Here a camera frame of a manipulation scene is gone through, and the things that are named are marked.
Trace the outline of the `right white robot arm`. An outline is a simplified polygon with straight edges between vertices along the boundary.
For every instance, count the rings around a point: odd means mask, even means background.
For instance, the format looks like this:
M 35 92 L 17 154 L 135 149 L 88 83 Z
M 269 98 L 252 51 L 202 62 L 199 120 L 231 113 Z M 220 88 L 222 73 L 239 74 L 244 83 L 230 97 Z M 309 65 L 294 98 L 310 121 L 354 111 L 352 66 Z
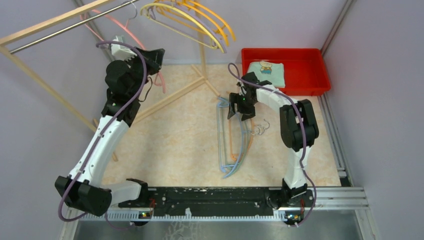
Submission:
M 282 181 L 281 199 L 287 206 L 295 206 L 308 184 L 304 173 L 309 152 L 319 136 L 319 128 L 312 103 L 295 100 L 276 88 L 270 81 L 259 81 L 254 72 L 244 76 L 235 74 L 238 93 L 229 94 L 227 117 L 239 114 L 245 121 L 255 117 L 255 104 L 261 103 L 279 114 L 280 135 L 289 149 L 288 167 Z

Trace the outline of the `orange plastic hanger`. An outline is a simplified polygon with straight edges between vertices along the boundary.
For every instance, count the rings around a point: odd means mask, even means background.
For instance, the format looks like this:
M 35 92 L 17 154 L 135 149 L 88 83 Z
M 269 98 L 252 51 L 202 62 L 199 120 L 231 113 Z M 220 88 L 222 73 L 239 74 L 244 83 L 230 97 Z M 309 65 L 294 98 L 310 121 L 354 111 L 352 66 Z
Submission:
M 204 18 L 210 22 L 220 40 L 223 40 L 227 47 L 230 46 L 230 40 L 236 41 L 236 35 L 230 25 L 217 13 L 195 0 L 182 0 L 180 5 L 188 11 L 192 11 L 198 18 Z
M 182 7 L 180 5 L 182 0 L 156 0 L 155 3 L 160 3 L 160 4 L 170 4 L 172 7 L 180 7 L 182 11 L 186 11 L 188 14 L 194 14 L 197 18 L 198 18 L 198 22 L 199 23 L 203 23 L 205 25 L 207 25 L 208 27 L 210 27 L 210 33 L 208 34 L 206 31 L 204 31 L 203 29 L 201 29 L 201 27 L 199 27 L 196 23 L 192 22 L 189 18 L 187 18 L 187 16 L 185 16 L 182 13 L 179 13 L 177 11 L 175 11 L 174 9 L 170 9 L 168 7 L 163 7 L 163 6 L 157 6 L 156 7 L 156 12 L 170 20 L 173 20 L 175 22 L 177 22 L 178 24 L 187 27 L 191 30 L 194 30 L 195 32 L 197 32 L 198 34 L 200 34 L 202 37 L 203 36 L 209 36 L 210 39 L 210 43 L 207 45 L 209 48 L 217 48 L 218 45 L 216 44 L 216 42 L 213 40 L 212 35 L 215 35 L 217 40 L 220 42 L 222 47 L 226 47 L 225 43 L 223 40 L 219 39 L 219 36 L 216 33 L 213 33 L 213 29 L 215 28 L 210 22 L 208 22 L 206 19 L 204 18 L 199 18 L 194 12 L 192 11 L 188 11 L 186 8 Z

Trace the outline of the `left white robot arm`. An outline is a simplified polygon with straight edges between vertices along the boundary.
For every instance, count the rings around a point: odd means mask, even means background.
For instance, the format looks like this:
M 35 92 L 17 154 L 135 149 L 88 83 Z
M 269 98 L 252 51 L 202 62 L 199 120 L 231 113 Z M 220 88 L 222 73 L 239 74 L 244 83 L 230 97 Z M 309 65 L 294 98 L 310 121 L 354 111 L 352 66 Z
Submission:
M 118 40 L 97 42 L 97 48 L 110 49 L 125 55 L 106 67 L 106 103 L 101 111 L 99 125 L 85 152 L 67 176 L 58 176 L 54 186 L 60 194 L 57 214 L 64 221 L 67 206 L 82 212 L 103 216 L 111 206 L 132 202 L 138 207 L 149 203 L 147 183 L 128 178 L 121 183 L 103 185 L 107 165 L 123 136 L 132 126 L 141 106 L 140 95 L 149 76 L 157 74 L 163 64 L 164 48 L 143 50 Z

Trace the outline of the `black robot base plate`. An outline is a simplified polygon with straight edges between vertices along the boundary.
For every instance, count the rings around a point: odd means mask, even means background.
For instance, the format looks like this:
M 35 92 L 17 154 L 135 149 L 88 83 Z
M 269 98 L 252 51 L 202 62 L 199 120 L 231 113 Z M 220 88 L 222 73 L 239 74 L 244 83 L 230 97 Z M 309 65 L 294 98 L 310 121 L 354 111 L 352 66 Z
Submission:
M 312 190 L 289 198 L 281 187 L 149 187 L 120 208 L 147 208 L 155 217 L 270 217 L 280 208 L 309 208 Z

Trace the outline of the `pink wire hanger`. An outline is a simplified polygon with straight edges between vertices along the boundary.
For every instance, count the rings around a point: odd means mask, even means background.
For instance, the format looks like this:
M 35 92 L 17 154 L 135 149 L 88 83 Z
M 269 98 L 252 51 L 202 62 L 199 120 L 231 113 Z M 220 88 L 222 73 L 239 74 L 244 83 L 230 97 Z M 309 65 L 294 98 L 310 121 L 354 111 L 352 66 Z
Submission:
M 91 10 L 91 12 L 94 12 L 94 13 L 97 13 L 97 14 L 101 14 L 101 13 L 103 13 L 103 12 L 100 12 L 99 10 L 97 10 L 97 9 L 93 9 L 93 10 Z M 130 23 L 130 20 L 132 20 L 132 19 L 135 19 L 136 17 L 137 17 L 137 15 L 138 15 L 138 13 L 136 13 L 135 14 L 135 16 L 134 17 L 130 17 L 129 19 L 127 19 L 127 21 L 126 21 L 126 24 L 125 25 L 123 25 L 121 22 L 119 22 L 117 19 L 115 19 L 114 17 L 112 17 L 112 16 L 110 16 L 110 15 L 108 15 L 108 14 L 105 14 L 103 17 L 106 17 L 106 18 L 108 18 L 109 20 L 111 20 L 112 22 L 114 22 L 117 26 L 119 26 L 120 28 L 122 28 L 126 33 L 127 33 L 127 35 L 128 36 L 130 36 L 137 44 L 138 44 L 138 46 L 142 49 L 142 50 L 146 50 L 146 47 L 142 44 L 142 42 L 136 37 L 136 35 L 134 34 L 134 33 L 132 33 L 130 30 L 129 30 L 129 28 L 128 28 L 128 26 L 129 26 L 129 23 Z M 79 18 L 80 18 L 80 20 L 86 20 L 86 19 L 88 19 L 88 12 L 86 12 L 86 13 L 83 13 L 83 14 L 81 14 L 80 16 L 79 16 Z M 101 42 L 102 41 L 105 41 L 104 39 L 103 39 L 103 37 L 101 37 L 100 36 L 100 34 L 98 33 L 98 32 L 96 32 L 95 30 L 93 30 L 87 23 L 85 23 L 84 24 L 85 26 L 86 26 L 86 28 L 88 28 L 93 34 L 94 34 L 94 36 L 96 36 L 97 38 L 98 38 L 98 40 L 100 40 Z M 122 43 L 124 43 L 124 38 L 123 38 L 123 36 L 120 36 L 121 38 L 119 38 L 119 36 L 116 36 L 113 40 L 118 40 L 118 39 L 122 39 Z M 117 51 L 115 51 L 116 53 L 120 53 L 120 52 L 122 52 L 123 53 L 123 51 L 124 50 L 117 50 Z M 162 73 L 159 71 L 158 73 L 156 73 L 156 77 L 155 77 L 155 79 L 154 79 L 154 81 L 153 81 L 153 84 L 155 85 L 155 86 L 158 86 L 158 87 L 162 87 L 162 92 L 165 94 L 166 93 L 166 82 L 165 82 L 165 79 L 164 79 L 164 76 L 162 75 Z

